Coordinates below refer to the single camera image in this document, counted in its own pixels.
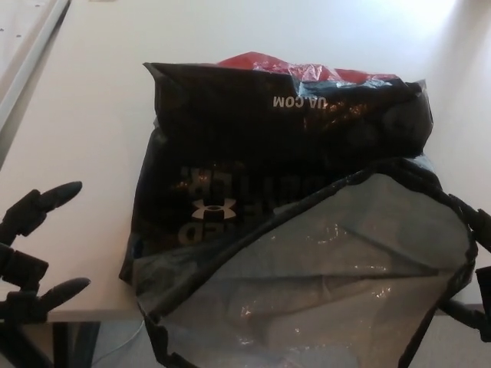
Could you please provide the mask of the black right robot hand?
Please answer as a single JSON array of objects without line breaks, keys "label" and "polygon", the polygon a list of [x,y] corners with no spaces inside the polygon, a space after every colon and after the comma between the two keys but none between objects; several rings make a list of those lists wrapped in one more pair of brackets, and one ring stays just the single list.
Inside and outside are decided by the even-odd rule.
[{"label": "black right robot hand", "polygon": [[[475,240],[490,252],[490,215],[482,209],[475,210],[468,205],[462,205],[462,212]],[[490,342],[490,266],[476,271],[476,277],[482,299],[483,312],[469,309],[457,301],[446,301],[440,309],[454,320],[478,330],[484,343]]]}]

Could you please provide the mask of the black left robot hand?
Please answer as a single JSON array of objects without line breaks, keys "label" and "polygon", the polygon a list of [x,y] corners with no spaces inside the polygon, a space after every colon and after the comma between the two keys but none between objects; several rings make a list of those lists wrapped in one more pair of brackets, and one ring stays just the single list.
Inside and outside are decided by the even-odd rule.
[{"label": "black left robot hand", "polygon": [[82,189],[79,181],[57,186],[47,192],[31,190],[9,208],[1,221],[1,280],[19,288],[1,301],[1,322],[6,324],[44,323],[48,313],[81,293],[88,278],[62,282],[38,295],[40,281],[49,263],[12,247],[14,240],[30,235],[47,214],[71,201]]}]

